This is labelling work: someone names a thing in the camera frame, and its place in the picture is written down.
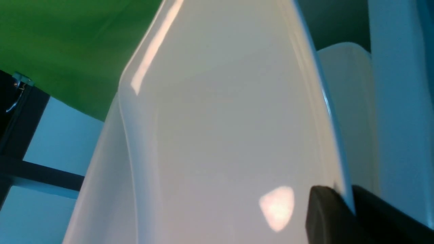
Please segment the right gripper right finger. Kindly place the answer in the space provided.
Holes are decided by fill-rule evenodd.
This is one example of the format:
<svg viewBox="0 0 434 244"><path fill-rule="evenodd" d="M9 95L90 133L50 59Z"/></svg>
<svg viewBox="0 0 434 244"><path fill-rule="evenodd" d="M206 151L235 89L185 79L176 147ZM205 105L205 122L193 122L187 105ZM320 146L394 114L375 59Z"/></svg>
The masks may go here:
<svg viewBox="0 0 434 244"><path fill-rule="evenodd" d="M432 244L434 232L361 186L353 185L356 217L378 244Z"/></svg>

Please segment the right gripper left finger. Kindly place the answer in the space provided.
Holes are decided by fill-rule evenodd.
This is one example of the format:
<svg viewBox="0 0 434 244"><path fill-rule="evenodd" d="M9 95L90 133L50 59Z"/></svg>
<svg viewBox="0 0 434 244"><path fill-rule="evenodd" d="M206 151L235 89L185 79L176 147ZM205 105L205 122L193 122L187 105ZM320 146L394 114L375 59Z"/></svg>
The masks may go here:
<svg viewBox="0 0 434 244"><path fill-rule="evenodd" d="M367 237L355 215L332 188L310 189L305 229L309 244L365 244Z"/></svg>

